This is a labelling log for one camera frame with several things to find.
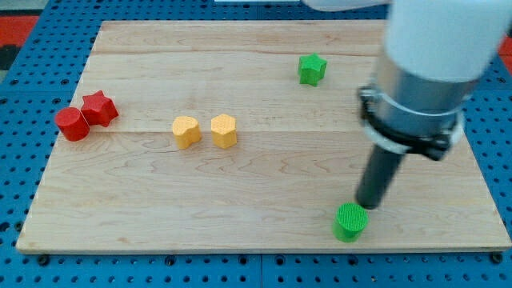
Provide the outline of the silver flange with black clamp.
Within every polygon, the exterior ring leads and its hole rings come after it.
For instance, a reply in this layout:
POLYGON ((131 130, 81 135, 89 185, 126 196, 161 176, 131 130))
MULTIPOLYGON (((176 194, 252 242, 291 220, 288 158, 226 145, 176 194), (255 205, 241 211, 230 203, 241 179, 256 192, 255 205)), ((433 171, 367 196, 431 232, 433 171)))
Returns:
POLYGON ((440 161, 462 136, 462 104, 476 83, 430 80, 380 54, 370 83, 358 89, 363 130, 388 152, 440 161))

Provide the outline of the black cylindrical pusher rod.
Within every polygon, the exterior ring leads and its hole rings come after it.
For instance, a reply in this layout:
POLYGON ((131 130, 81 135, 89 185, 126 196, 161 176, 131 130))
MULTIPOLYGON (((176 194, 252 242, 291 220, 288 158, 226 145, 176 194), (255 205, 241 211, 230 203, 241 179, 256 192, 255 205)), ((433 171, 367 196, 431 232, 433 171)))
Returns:
POLYGON ((396 154, 374 145, 366 167, 356 189, 357 203, 365 209, 373 210, 380 206, 404 154, 396 154))

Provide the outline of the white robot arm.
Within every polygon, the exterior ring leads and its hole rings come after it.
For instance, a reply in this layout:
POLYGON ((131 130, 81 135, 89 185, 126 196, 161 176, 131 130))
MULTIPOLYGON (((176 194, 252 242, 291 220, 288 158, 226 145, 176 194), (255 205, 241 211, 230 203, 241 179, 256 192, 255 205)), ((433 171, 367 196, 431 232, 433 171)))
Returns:
POLYGON ((406 154, 444 158, 464 129, 463 103, 511 24, 511 0, 393 0, 360 117, 374 148, 356 192, 377 208, 406 154))

